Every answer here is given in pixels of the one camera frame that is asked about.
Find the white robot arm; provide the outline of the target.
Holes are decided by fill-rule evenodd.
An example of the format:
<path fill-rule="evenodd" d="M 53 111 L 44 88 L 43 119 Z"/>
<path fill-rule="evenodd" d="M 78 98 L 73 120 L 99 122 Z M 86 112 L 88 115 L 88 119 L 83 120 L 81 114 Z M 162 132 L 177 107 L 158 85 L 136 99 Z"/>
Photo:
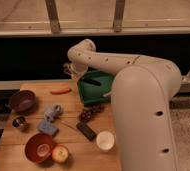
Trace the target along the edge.
<path fill-rule="evenodd" d="M 94 68 L 114 76 L 111 107 L 122 171 L 179 171 L 169 101 L 181 73 L 170 60 L 141 54 L 103 53 L 85 39 L 69 48 L 71 71 Z"/>

